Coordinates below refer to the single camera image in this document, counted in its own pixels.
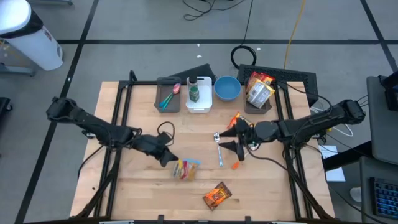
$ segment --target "white trash can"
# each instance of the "white trash can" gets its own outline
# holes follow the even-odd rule
[[[0,39],[46,71],[63,63],[61,46],[26,0],[0,0]]]

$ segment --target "blue bowl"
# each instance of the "blue bowl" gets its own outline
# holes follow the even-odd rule
[[[234,77],[221,77],[214,84],[216,95],[223,101],[232,101],[241,93],[241,83]]]

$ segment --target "white paper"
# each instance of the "white paper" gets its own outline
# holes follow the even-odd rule
[[[319,146],[319,150],[322,153],[323,159],[337,154],[336,146]],[[343,168],[339,167],[337,169],[329,170],[328,172],[326,172],[326,180],[331,182],[345,182],[346,179],[344,177]]]

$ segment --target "metal spoon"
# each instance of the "metal spoon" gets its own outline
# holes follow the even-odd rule
[[[220,134],[218,132],[213,135],[214,141],[217,142],[217,150],[218,150],[218,160],[220,160],[220,167],[223,166],[223,156],[221,155],[221,149],[218,143],[220,142]]]

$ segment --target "white container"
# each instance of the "white container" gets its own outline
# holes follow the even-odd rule
[[[199,100],[193,102],[189,98],[189,77],[187,78],[187,103],[191,113],[208,113],[213,104],[213,85],[210,77],[198,77]]]
[[[26,0],[0,0],[0,39],[46,71],[63,64],[61,46]]]

